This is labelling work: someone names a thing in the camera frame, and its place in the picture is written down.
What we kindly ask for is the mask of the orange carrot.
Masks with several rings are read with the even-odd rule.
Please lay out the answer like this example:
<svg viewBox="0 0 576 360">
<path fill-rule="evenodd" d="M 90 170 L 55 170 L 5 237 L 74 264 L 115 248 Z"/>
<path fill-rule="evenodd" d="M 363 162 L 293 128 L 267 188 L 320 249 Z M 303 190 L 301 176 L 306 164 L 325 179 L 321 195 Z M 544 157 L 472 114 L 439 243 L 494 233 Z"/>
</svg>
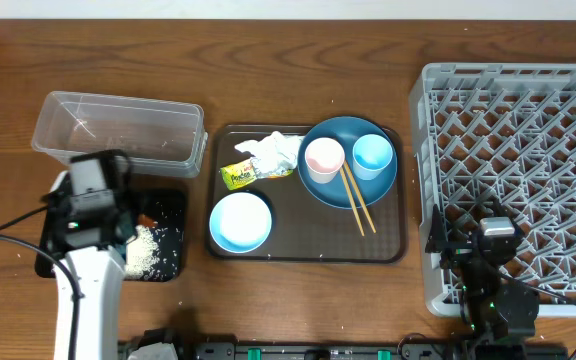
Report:
<svg viewBox="0 0 576 360">
<path fill-rule="evenodd" d="M 140 214 L 137 218 L 137 224 L 140 226 L 144 226 L 147 228 L 156 228 L 158 226 L 158 222 L 150 218 L 145 214 Z"/>
</svg>

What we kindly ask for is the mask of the white rice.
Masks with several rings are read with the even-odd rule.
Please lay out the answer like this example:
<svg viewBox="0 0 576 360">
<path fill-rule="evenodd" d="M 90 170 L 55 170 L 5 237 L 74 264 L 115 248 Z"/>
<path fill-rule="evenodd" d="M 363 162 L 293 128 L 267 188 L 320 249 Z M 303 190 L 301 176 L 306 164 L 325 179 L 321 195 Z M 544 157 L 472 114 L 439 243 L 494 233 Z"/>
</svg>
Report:
<svg viewBox="0 0 576 360">
<path fill-rule="evenodd" d="M 181 271 L 184 236 L 184 205 L 181 200 L 148 201 L 140 214 L 158 222 L 156 228 L 137 224 L 137 236 L 126 243 L 125 279 L 167 282 Z"/>
</svg>

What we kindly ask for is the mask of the pink cup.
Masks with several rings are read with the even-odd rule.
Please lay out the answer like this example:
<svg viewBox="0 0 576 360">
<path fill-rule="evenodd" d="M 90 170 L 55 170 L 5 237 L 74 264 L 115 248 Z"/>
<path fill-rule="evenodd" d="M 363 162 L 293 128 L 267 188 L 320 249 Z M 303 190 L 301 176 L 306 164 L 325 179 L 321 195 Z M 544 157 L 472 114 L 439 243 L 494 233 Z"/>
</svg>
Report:
<svg viewBox="0 0 576 360">
<path fill-rule="evenodd" d="M 335 139 L 320 137 L 305 149 L 305 163 L 310 178 L 318 184 L 333 180 L 345 161 L 345 151 Z"/>
</svg>

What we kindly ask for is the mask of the light blue bowl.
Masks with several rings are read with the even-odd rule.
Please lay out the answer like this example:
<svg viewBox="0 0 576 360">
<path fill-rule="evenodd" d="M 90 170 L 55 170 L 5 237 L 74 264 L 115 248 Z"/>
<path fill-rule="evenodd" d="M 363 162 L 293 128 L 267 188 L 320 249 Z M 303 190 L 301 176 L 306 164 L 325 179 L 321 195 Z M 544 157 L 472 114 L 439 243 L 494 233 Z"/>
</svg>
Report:
<svg viewBox="0 0 576 360">
<path fill-rule="evenodd" d="M 232 193 L 217 202 L 209 217 L 209 232 L 219 248 L 243 254 L 260 247 L 272 229 L 270 207 L 259 196 Z"/>
</svg>

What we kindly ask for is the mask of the yellow snack wrapper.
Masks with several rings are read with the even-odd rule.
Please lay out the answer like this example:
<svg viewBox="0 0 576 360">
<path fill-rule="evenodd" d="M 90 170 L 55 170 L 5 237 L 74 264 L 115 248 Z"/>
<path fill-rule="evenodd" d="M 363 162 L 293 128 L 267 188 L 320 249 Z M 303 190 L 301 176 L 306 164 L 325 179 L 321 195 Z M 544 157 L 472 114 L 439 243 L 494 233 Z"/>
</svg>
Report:
<svg viewBox="0 0 576 360">
<path fill-rule="evenodd" d="M 289 176 L 293 170 L 283 167 L 263 170 L 262 162 L 258 158 L 252 157 L 236 164 L 224 166 L 219 169 L 219 172 L 227 189 L 237 190 L 256 180 Z"/>
</svg>

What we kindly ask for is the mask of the white tissue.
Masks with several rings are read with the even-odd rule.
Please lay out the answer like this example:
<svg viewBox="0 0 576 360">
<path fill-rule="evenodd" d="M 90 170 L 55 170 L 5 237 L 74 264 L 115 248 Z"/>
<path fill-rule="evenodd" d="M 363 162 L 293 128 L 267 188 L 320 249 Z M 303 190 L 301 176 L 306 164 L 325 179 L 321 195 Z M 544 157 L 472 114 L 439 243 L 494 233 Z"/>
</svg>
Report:
<svg viewBox="0 0 576 360">
<path fill-rule="evenodd" d="M 246 140 L 235 146 L 240 153 L 251 154 L 258 179 L 290 175 L 298 165 L 298 153 L 304 137 L 274 131 L 262 140 Z"/>
</svg>

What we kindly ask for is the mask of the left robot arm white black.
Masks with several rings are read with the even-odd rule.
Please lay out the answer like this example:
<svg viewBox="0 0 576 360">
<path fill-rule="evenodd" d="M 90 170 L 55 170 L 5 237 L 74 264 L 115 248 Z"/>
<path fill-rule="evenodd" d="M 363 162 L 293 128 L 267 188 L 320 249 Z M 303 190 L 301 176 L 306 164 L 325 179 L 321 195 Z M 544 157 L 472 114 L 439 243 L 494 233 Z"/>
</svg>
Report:
<svg viewBox="0 0 576 360">
<path fill-rule="evenodd" d="M 46 249 L 55 259 L 58 313 L 56 359 L 116 359 L 125 243 L 136 216 L 125 204 L 122 177 L 73 165 L 71 190 L 53 192 Z"/>
</svg>

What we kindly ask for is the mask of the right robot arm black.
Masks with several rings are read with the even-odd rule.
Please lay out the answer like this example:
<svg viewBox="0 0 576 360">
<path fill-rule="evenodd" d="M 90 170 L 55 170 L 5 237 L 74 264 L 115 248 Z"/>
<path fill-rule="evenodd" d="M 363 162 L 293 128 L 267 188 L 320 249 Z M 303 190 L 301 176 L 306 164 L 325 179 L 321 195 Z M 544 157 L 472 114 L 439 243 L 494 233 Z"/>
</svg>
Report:
<svg viewBox="0 0 576 360">
<path fill-rule="evenodd" d="M 425 251 L 440 256 L 439 266 L 457 272 L 462 282 L 460 316 L 470 335 L 451 340 L 444 359 L 525 359 L 524 339 L 535 334 L 538 294 L 504 281 L 499 268 L 512 260 L 525 236 L 508 212 L 493 202 L 493 215 L 480 220 L 464 241 L 451 241 L 442 214 L 433 208 Z"/>
</svg>

